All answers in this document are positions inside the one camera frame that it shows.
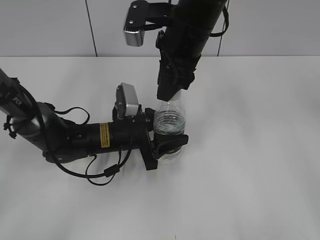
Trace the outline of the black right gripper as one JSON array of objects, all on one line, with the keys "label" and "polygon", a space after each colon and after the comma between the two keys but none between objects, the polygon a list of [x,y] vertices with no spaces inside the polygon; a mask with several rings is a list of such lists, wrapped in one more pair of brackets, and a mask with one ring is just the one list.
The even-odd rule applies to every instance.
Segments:
[{"label": "black right gripper", "polygon": [[195,80],[195,70],[200,55],[184,55],[170,50],[166,40],[168,34],[163,30],[158,32],[156,48],[160,52],[159,72],[157,79],[157,99],[168,102],[181,89],[188,90]]}]

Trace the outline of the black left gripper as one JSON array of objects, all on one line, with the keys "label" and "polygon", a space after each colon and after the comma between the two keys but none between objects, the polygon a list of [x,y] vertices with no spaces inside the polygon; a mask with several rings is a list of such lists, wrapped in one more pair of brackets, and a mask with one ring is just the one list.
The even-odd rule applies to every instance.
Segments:
[{"label": "black left gripper", "polygon": [[117,110],[113,108],[111,148],[115,151],[127,150],[126,156],[119,164],[120,168],[128,161],[132,150],[138,149],[145,169],[147,171],[156,170],[158,168],[156,159],[172,154],[188,143],[189,136],[186,134],[163,135],[159,133],[154,134],[152,143],[149,133],[153,131],[155,112],[149,107],[142,110],[142,105],[139,105],[136,116],[118,119]]}]

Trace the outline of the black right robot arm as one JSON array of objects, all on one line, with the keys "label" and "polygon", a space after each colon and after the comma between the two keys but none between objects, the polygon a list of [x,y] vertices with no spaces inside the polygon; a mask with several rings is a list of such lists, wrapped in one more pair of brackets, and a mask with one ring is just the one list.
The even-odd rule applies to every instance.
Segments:
[{"label": "black right robot arm", "polygon": [[225,0],[180,0],[171,11],[172,25],[158,33],[159,49],[157,99],[168,102],[180,90],[187,90],[195,80],[195,70],[220,15],[229,26]]}]

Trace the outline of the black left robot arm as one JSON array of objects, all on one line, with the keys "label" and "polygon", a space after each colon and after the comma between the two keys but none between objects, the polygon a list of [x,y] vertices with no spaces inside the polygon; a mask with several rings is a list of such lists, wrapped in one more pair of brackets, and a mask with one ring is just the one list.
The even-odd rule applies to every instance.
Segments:
[{"label": "black left robot arm", "polygon": [[0,110],[6,114],[3,127],[12,138],[21,136],[42,151],[44,158],[62,167],[88,156],[138,149],[145,168],[155,170],[158,159],[188,143],[185,134],[162,135],[154,130],[155,112],[138,103],[135,88],[121,83],[116,88],[112,121],[77,124],[62,111],[38,102],[17,78],[0,74]]}]

